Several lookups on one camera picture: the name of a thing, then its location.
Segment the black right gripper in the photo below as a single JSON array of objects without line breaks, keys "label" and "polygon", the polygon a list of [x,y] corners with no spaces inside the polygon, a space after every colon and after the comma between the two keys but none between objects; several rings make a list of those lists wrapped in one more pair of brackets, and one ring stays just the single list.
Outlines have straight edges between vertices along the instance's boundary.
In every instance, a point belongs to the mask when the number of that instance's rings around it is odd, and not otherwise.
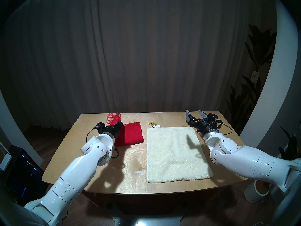
[{"label": "black right gripper", "polygon": [[186,110],[186,122],[189,123],[190,127],[195,128],[196,133],[207,134],[210,131],[217,130],[217,123],[209,122],[207,119],[207,113],[204,111],[198,110],[201,118],[195,119],[195,117]]}]

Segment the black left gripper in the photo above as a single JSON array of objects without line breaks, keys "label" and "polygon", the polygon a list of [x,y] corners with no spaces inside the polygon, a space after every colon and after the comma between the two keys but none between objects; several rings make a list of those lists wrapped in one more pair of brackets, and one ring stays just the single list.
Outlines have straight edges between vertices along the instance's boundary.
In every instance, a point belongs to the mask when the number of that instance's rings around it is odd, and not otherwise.
[{"label": "black left gripper", "polygon": [[104,133],[107,132],[107,133],[110,133],[115,140],[117,140],[120,136],[120,130],[123,126],[123,122],[118,122],[117,125],[111,125],[111,126],[106,126],[104,128]]}]

